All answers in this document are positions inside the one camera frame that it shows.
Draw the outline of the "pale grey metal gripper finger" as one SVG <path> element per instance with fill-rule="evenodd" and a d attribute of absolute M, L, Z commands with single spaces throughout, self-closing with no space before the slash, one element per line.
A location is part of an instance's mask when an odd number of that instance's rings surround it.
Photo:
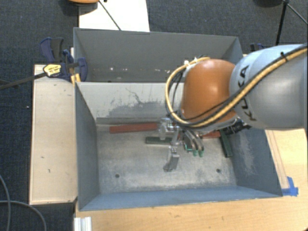
<path fill-rule="evenodd" d="M 180 158 L 180 156 L 178 154 L 171 154 L 170 161 L 169 161 L 169 170 L 170 171 L 177 169 L 179 158 Z"/>
<path fill-rule="evenodd" d="M 173 147 L 170 146 L 168 149 L 167 161 L 163 166 L 163 170 L 165 172 L 171 172 L 173 169 L 174 169 L 174 150 Z"/>

